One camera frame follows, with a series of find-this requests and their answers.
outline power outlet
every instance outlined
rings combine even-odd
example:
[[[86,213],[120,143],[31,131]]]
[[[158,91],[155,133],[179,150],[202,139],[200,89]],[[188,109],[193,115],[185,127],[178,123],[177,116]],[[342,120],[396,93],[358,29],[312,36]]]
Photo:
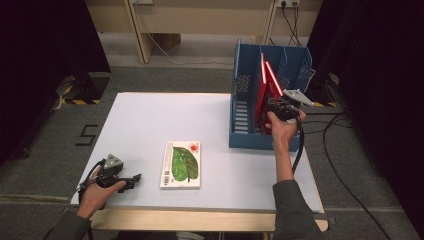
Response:
[[[133,0],[133,5],[153,5],[153,0]]]
[[[299,7],[300,4],[300,0],[278,0],[277,7],[281,7],[283,1],[286,2],[286,8],[294,8],[294,4],[297,4],[297,7]]]

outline black cable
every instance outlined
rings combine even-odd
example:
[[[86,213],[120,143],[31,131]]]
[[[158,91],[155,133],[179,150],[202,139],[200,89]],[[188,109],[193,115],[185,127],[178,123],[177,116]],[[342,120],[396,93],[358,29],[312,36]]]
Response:
[[[297,128],[299,129],[299,149],[297,150],[297,155],[296,155],[296,159],[293,162],[293,166],[292,166],[292,170],[293,170],[293,174],[296,171],[296,167],[297,164],[300,161],[300,157],[302,156],[302,152],[303,152],[303,146],[305,144],[305,133],[303,131],[303,127],[302,127],[302,120],[300,119],[300,116],[296,116],[296,124],[297,124]]]
[[[81,204],[82,196],[84,195],[85,190],[86,190],[86,189],[87,189],[87,187],[91,184],[91,183],[89,183],[89,181],[90,181],[90,177],[91,177],[91,175],[93,174],[94,170],[96,170],[96,168],[97,168],[98,166],[103,166],[105,162],[106,162],[106,160],[105,160],[105,159],[102,159],[101,161],[97,162],[97,163],[93,166],[93,168],[91,168],[91,170],[90,170],[90,172],[87,174],[87,177],[85,178],[85,180],[84,180],[82,183],[80,183],[80,189],[79,189],[79,191],[78,191],[78,203],[79,203],[79,204]],[[93,237],[93,230],[91,229],[91,225],[88,227],[87,234],[88,234],[88,239],[89,239],[89,240],[94,240],[94,237]]]
[[[313,115],[336,115],[340,114],[340,112],[331,113],[331,112],[324,112],[324,113],[306,113],[307,116],[313,116]]]
[[[289,25],[290,32],[292,33],[292,35],[291,35],[291,37],[290,37],[290,41],[289,41],[289,46],[290,46],[291,41],[293,41],[293,43],[295,43],[295,41],[293,40],[294,32],[293,32],[293,29],[292,29],[292,27],[291,27],[291,24],[290,24],[289,20],[287,19],[286,13],[284,12],[284,9],[285,9],[285,8],[286,8],[286,1],[282,1],[282,2],[281,2],[281,10],[283,11],[284,19],[286,19],[287,25]]]
[[[347,118],[340,118],[340,119],[338,119],[336,122],[334,122],[334,123],[332,123],[333,125],[337,125],[337,126],[340,126],[340,127],[344,127],[344,128],[352,128],[352,126],[346,126],[346,125],[343,125],[343,124],[339,124],[339,123],[337,123],[337,122],[339,122],[339,121],[342,121],[342,120],[346,120]],[[303,124],[305,124],[305,123],[330,123],[330,122],[327,122],[327,121],[307,121],[307,122],[303,122]]]
[[[330,155],[328,153],[327,146],[326,146],[326,143],[325,143],[325,136],[326,136],[327,130],[331,127],[331,125],[335,121],[335,119],[338,118],[342,114],[344,114],[344,112],[341,112],[340,114],[337,114],[335,117],[333,117],[324,129],[324,133],[322,135],[322,141],[323,141],[323,145],[324,145],[325,155],[327,157],[328,162],[330,163],[331,168],[333,169],[334,174],[336,174],[336,177],[339,179],[340,183],[344,186],[344,188],[348,191],[348,193],[356,200],[356,202],[358,202],[358,204],[365,210],[365,212],[370,216],[370,218],[375,222],[375,224],[381,230],[381,232],[384,234],[384,236],[386,236],[386,238],[390,240],[389,235],[383,229],[383,227],[378,222],[378,220],[374,217],[374,215],[372,215],[372,213],[367,209],[367,207],[359,200],[359,198],[356,197],[355,194],[353,194],[353,192],[350,190],[350,188],[343,181],[343,179],[339,175],[339,173],[338,173],[337,169],[335,168],[333,161],[331,160]]]
[[[298,35],[297,35],[297,20],[299,19],[299,5],[297,5],[297,2],[293,3],[293,9],[294,9],[294,32],[295,32],[295,39],[297,40],[297,46],[302,47],[302,44],[299,41]]]
[[[269,41],[272,43],[272,45],[275,46],[275,43],[274,43],[274,41],[272,41],[272,38],[269,38]]]

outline leaf illustration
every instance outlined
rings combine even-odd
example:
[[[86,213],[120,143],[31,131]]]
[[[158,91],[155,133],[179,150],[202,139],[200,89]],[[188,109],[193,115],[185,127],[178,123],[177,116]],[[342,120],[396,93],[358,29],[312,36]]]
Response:
[[[174,179],[182,182],[188,178],[196,179],[199,177],[199,166],[193,154],[182,147],[174,147],[172,154],[172,175]]]

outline book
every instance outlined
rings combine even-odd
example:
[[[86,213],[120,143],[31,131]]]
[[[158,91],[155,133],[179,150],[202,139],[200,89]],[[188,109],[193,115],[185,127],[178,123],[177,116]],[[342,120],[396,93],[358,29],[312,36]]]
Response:
[[[255,108],[255,122],[259,119],[259,114],[261,112],[262,103],[267,88],[267,77],[266,77],[266,66],[265,66],[265,56],[264,53],[261,53],[261,60],[259,63],[259,82],[258,82],[258,93],[256,95],[256,108]]]
[[[258,127],[262,134],[269,135],[271,134],[271,129],[267,128],[265,125],[270,123],[268,118],[268,109],[266,104],[270,98],[281,98],[284,94],[282,87],[280,86],[280,82],[275,76],[274,70],[272,69],[271,64],[268,61],[265,61],[266,66],[266,78],[267,78],[267,87],[265,90],[265,94],[263,97],[263,103],[260,110],[259,118],[258,118]]]
[[[200,188],[199,141],[170,141],[166,143],[160,188]]]

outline black curtain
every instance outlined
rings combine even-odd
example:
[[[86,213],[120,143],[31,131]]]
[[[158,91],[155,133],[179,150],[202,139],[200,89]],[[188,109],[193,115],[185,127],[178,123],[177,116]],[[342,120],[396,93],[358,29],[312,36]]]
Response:
[[[341,7],[337,0],[324,0],[324,4]],[[339,76],[341,93],[364,147],[424,239],[424,1],[351,0],[344,7],[348,9],[342,11],[350,15],[340,19],[356,21],[350,25],[336,21],[344,25],[333,28],[340,31],[328,42],[345,40],[322,52],[317,48],[318,56],[312,57],[326,60],[315,61],[318,68],[324,64],[319,69]],[[321,9],[317,23],[334,21],[327,10]],[[327,38],[332,31],[324,25],[308,45],[323,44],[319,36]]]
[[[28,144],[59,83],[110,72],[83,0],[0,0],[0,164]]]

